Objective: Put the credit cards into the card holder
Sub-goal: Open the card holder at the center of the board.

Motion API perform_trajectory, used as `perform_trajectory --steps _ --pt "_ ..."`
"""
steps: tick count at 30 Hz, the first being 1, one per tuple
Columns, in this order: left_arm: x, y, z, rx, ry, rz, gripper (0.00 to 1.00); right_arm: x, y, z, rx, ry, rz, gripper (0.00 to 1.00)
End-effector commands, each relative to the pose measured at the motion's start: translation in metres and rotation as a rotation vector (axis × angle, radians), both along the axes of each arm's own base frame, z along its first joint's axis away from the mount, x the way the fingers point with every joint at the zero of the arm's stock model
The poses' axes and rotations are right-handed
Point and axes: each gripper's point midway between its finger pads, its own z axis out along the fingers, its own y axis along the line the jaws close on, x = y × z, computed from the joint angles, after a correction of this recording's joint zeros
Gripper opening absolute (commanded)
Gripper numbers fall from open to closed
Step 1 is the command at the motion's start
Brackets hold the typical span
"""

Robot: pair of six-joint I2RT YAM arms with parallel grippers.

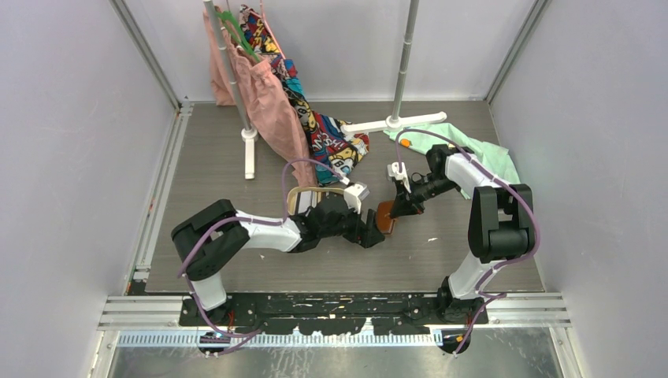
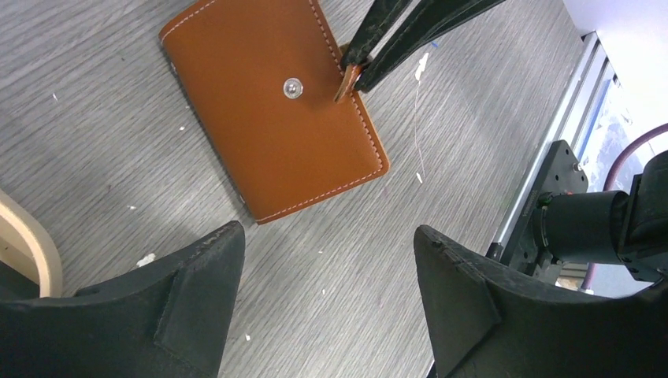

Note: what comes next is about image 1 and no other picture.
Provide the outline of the brown leather card holder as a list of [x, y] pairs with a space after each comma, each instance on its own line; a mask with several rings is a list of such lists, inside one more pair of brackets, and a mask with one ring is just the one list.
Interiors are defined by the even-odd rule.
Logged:
[[392, 217], [392, 208], [395, 201], [384, 201], [380, 202], [377, 207], [376, 213], [376, 223], [380, 232], [384, 235], [390, 235], [393, 233], [396, 219]]

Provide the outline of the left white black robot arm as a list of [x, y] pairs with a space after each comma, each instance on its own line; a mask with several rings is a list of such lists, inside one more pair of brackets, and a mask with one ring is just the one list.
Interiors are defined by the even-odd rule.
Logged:
[[211, 325], [225, 322], [230, 313], [221, 270], [241, 250], [270, 249], [302, 253], [322, 239], [341, 237], [363, 248], [384, 241], [376, 213], [364, 217], [339, 194], [328, 195], [314, 206], [286, 219], [259, 217], [237, 210], [220, 199], [196, 213], [171, 232], [171, 240], [199, 301], [199, 315]]

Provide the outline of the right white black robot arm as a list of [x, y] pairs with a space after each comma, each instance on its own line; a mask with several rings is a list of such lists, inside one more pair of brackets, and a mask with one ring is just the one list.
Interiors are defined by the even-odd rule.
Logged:
[[469, 253], [437, 291], [435, 312], [454, 324], [473, 318], [489, 296], [484, 289], [504, 264], [520, 259], [536, 245], [530, 216], [533, 193], [525, 184], [511, 184], [489, 172], [467, 147], [433, 146], [426, 154], [429, 173], [409, 176], [402, 162], [392, 162], [387, 175], [396, 196], [391, 220], [419, 215], [425, 201], [457, 189], [471, 200]]

